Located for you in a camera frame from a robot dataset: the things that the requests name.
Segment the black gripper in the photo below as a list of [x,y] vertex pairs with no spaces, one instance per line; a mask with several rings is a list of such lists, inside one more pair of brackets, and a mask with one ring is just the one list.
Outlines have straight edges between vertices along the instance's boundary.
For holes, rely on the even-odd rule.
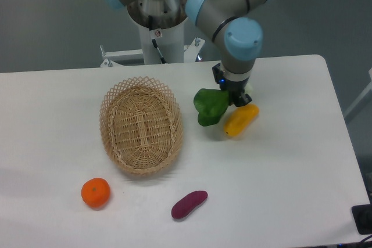
[[245,86],[249,77],[244,74],[242,77],[221,69],[221,63],[212,67],[216,84],[222,91],[226,91],[236,107],[243,107],[251,103],[252,98],[245,92]]

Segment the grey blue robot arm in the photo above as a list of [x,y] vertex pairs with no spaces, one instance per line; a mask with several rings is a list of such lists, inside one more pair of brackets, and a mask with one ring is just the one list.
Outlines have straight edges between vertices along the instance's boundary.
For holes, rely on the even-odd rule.
[[269,0],[105,0],[126,8],[138,26],[146,64],[182,63],[184,23],[190,21],[214,43],[221,62],[213,67],[215,82],[232,105],[251,101],[245,92],[262,49],[261,26],[248,13]]

